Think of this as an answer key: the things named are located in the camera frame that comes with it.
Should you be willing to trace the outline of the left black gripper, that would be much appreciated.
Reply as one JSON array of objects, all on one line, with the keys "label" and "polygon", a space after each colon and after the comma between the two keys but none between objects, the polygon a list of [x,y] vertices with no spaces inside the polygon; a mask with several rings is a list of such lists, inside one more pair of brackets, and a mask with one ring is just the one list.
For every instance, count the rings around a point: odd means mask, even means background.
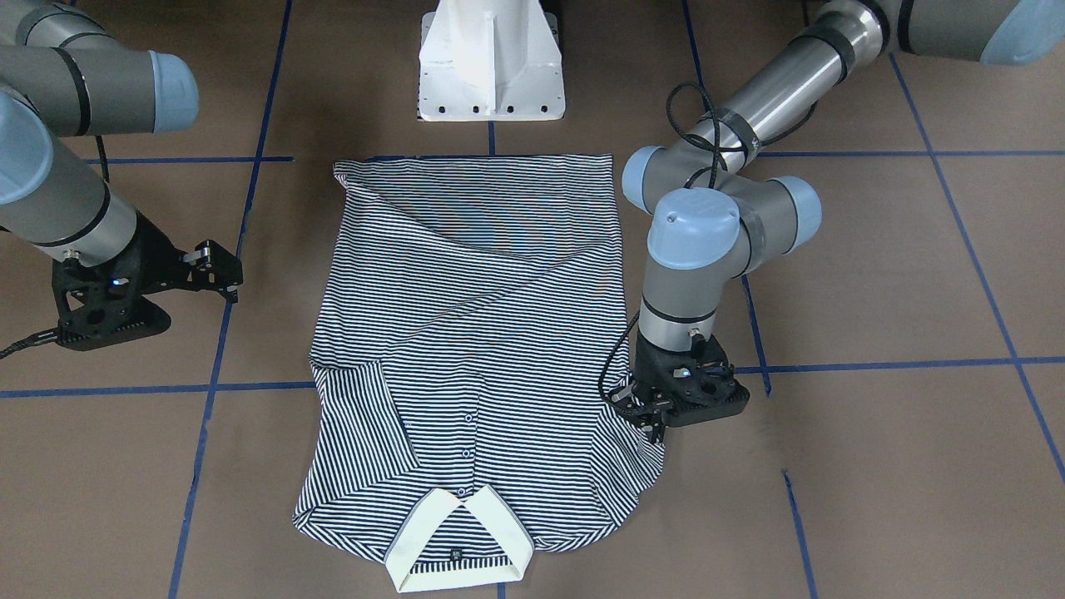
[{"label": "left black gripper", "polygon": [[658,349],[637,336],[635,376],[624,376],[606,391],[606,403],[627,423],[662,443],[666,426],[677,428],[730,418],[748,406],[750,392],[735,378],[715,336],[689,338],[682,352]]}]

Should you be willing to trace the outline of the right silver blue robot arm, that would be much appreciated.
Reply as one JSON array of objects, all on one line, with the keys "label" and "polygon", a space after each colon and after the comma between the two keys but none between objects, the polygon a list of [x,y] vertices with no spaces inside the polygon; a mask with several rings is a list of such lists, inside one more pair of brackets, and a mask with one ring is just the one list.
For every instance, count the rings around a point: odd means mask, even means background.
[{"label": "right silver blue robot arm", "polygon": [[[160,134],[196,122],[186,62],[122,46],[91,15],[58,1],[4,1],[1,223],[51,259],[58,323],[2,351],[92,350],[167,331],[149,295],[210,291],[230,304],[242,262],[215,241],[180,250],[111,185],[106,134]],[[64,144],[97,141],[99,169]]]}]

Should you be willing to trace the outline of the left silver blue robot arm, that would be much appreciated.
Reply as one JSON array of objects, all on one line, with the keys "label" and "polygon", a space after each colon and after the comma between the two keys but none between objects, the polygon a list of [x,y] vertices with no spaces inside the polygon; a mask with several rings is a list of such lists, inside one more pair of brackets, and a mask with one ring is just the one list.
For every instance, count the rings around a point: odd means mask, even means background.
[{"label": "left silver blue robot arm", "polygon": [[1063,41],[1061,1],[825,1],[777,56],[721,106],[700,83],[704,113],[689,129],[673,110],[669,147],[630,155],[625,197],[651,216],[649,261],[630,371],[600,395],[650,441],[667,428],[742,412],[750,392],[716,340],[724,285],[817,234],[820,197],[794,176],[750,181],[760,156],[809,122],[828,92],[879,56],[954,58],[1023,66]]}]

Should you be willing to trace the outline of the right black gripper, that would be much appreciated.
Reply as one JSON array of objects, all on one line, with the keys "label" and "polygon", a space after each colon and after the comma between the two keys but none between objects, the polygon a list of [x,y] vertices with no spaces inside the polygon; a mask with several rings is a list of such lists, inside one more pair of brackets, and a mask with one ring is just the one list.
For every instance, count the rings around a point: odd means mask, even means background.
[{"label": "right black gripper", "polygon": [[237,303],[242,284],[242,261],[220,243],[206,240],[184,253],[151,220],[138,215],[131,242],[102,265],[88,268],[72,259],[53,263],[58,345],[103,349],[162,334],[171,317],[148,295],[181,287]]}]

